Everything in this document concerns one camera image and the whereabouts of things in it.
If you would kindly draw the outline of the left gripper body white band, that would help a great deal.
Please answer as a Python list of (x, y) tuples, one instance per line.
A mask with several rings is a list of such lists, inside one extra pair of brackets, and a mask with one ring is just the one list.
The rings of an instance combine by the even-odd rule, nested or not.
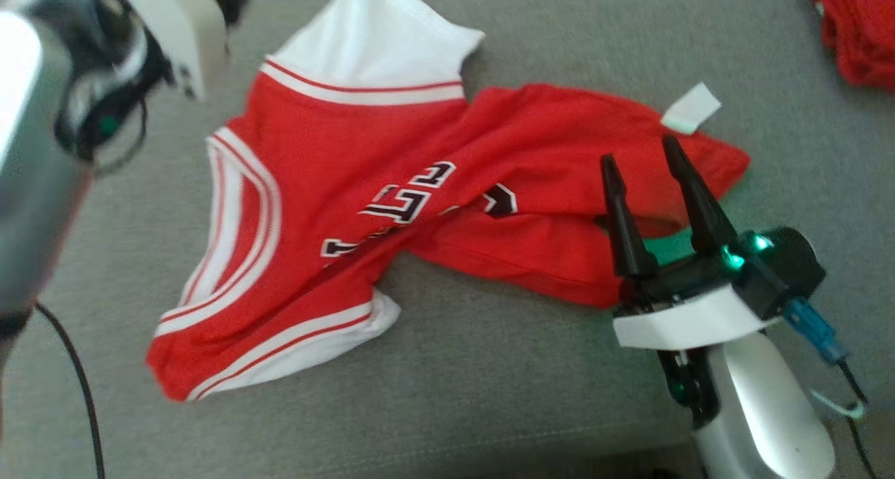
[(227, 42), (215, 0), (28, 0), (29, 161), (92, 161), (161, 83), (205, 99)]

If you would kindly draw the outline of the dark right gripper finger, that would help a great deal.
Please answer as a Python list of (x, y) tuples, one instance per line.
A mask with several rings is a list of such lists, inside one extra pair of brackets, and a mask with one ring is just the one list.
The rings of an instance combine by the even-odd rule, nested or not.
[(719, 252), (724, 246), (735, 243), (738, 232), (678, 139), (674, 135), (665, 135), (662, 145), (669, 171), (680, 185), (692, 228), (694, 251), (700, 254)]
[(606, 228), (615, 273), (621, 278), (651, 278), (658, 271), (655, 256), (646, 249), (627, 204), (627, 187), (613, 155), (601, 157)]

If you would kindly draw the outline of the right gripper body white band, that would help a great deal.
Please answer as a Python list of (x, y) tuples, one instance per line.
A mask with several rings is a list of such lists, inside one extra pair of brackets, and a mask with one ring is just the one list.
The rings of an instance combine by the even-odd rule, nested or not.
[(624, 348), (655, 351), (669, 396), (692, 412), (694, 426), (716, 419), (729, 427), (763, 422), (767, 406), (761, 373), (736, 374), (734, 353), (756, 346), (769, 355), (769, 342), (754, 339), (776, 322), (759, 320), (740, 300), (732, 279), (738, 256), (694, 255), (658, 269), (651, 278), (624, 278), (613, 315)]

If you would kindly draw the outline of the red and white basketball jersey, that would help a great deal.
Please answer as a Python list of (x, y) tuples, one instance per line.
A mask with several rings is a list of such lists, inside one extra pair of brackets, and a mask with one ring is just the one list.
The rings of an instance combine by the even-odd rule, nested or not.
[(747, 172), (726, 142), (616, 94), (530, 83), (464, 94), (484, 38), (423, 0), (330, 0), (208, 137), (206, 252), (146, 361), (175, 401), (287, 377), (383, 334), (377, 284), (404, 250), (600, 309), (618, 301), (601, 158), (647, 237), (687, 227), (662, 138), (714, 196)]

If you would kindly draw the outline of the large grey sofa seat cushion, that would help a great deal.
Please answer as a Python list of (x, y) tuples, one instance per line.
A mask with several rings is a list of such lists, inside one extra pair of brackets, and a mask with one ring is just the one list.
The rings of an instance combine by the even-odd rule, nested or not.
[[(206, 401), (161, 394), (144, 358), (205, 248), (205, 135), (327, 1), (252, 0), (217, 97), (157, 92), (141, 153), (81, 209), (42, 300), (92, 385), (108, 477), (427, 479), (686, 441), (656, 357), (619, 348), (610, 317), (409, 254), (382, 279), (403, 313), (380, 338)], [(814, 304), (852, 352), (873, 404), (864, 442), (895, 479), (895, 94), (842, 80), (812, 1), (425, 1), (487, 35), (470, 93), (553, 82), (664, 110), (712, 90), (722, 109), (704, 131), (752, 156), (726, 213), (814, 244), (829, 273)]]

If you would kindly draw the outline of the red Bulls 23 shorts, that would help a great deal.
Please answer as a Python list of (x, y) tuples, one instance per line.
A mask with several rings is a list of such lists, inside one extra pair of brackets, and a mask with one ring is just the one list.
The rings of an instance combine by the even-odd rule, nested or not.
[(847, 83), (895, 93), (895, 0), (814, 0)]

